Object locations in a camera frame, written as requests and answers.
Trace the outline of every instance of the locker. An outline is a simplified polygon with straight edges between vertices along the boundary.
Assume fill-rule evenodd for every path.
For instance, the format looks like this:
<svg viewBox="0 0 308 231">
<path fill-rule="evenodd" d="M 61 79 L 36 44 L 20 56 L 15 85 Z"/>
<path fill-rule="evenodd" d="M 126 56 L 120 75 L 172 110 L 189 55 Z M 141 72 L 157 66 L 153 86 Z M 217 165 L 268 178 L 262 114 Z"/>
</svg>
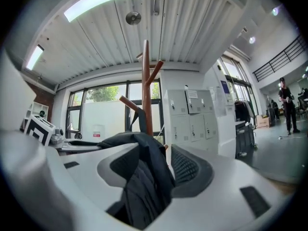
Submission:
<svg viewBox="0 0 308 231">
<path fill-rule="evenodd" d="M 201 112 L 213 112 L 213 101 L 211 92 L 209 90 L 198 90 L 197 93 L 199 101 L 201 102 Z"/>
<path fill-rule="evenodd" d="M 190 115 L 189 124 L 191 128 L 192 142 L 205 138 L 205 123 L 202 114 Z"/>
<path fill-rule="evenodd" d="M 171 116 L 188 114 L 184 90 L 168 90 L 167 98 Z"/>
<path fill-rule="evenodd" d="M 190 98 L 189 93 L 195 92 L 197 98 Z M 188 113 L 189 114 L 199 114 L 201 113 L 201 100 L 199 99 L 199 96 L 197 95 L 196 90 L 185 90 L 186 100 L 187 100 L 187 106 L 188 106 Z"/>
<path fill-rule="evenodd" d="M 205 123 L 205 137 L 210 139 L 217 136 L 217 122 L 216 117 L 212 113 L 203 114 Z"/>
<path fill-rule="evenodd" d="M 191 139 L 188 115 L 175 115 L 171 117 L 172 143 L 189 142 Z"/>
</svg>

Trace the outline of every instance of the black pants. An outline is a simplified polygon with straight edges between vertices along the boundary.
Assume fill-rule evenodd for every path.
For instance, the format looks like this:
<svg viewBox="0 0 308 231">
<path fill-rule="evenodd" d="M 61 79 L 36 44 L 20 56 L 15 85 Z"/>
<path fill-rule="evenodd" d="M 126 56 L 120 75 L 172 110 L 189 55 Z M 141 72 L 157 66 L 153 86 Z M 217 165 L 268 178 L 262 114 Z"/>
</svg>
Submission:
<svg viewBox="0 0 308 231">
<path fill-rule="evenodd" d="M 274 112 L 275 112 L 276 119 L 279 120 L 279 109 L 275 108 Z"/>
<path fill-rule="evenodd" d="M 285 103 L 284 104 L 284 114 L 287 119 L 287 130 L 291 130 L 291 117 L 293 123 L 293 129 L 297 129 L 296 127 L 296 111 L 294 107 L 294 103 Z"/>
</svg>

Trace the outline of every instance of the black metal railing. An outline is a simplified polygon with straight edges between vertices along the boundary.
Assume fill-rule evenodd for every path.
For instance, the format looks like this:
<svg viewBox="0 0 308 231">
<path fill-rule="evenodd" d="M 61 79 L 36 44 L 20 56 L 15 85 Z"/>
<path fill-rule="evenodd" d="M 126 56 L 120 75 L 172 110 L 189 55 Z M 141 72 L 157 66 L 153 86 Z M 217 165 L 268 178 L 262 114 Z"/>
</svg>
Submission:
<svg viewBox="0 0 308 231">
<path fill-rule="evenodd" d="M 303 53 L 306 48 L 307 44 L 304 38 L 302 36 L 298 36 L 282 52 L 280 52 L 269 62 L 253 72 L 257 81 L 259 82 L 260 80 L 275 73 L 278 69 L 293 61 L 297 56 Z"/>
</svg>

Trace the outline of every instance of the red and white sign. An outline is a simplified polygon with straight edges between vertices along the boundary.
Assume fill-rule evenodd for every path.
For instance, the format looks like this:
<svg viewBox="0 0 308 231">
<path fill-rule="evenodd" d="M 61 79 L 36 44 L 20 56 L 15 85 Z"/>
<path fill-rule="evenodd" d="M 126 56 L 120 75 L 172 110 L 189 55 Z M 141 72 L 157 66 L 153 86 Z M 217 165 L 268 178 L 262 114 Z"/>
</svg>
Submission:
<svg viewBox="0 0 308 231">
<path fill-rule="evenodd" d="M 99 138 L 101 136 L 101 132 L 93 132 L 93 137 Z"/>
</svg>

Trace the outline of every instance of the coat rack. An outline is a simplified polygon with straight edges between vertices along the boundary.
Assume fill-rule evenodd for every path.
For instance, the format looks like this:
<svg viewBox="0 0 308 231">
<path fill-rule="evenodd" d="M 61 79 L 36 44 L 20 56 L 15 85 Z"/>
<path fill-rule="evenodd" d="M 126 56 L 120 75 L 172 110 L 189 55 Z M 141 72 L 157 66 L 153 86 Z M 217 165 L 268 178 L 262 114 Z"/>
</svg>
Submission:
<svg viewBox="0 0 308 231">
<path fill-rule="evenodd" d="M 142 109 L 144 110 L 146 116 L 147 133 L 153 136 L 150 84 L 155 79 L 164 62 L 159 60 L 156 65 L 150 65 L 148 40 L 143 42 L 143 53 L 139 54 L 137 58 L 142 58 Z M 138 106 L 131 100 L 121 96 L 120 101 L 135 112 L 138 112 Z"/>
</svg>

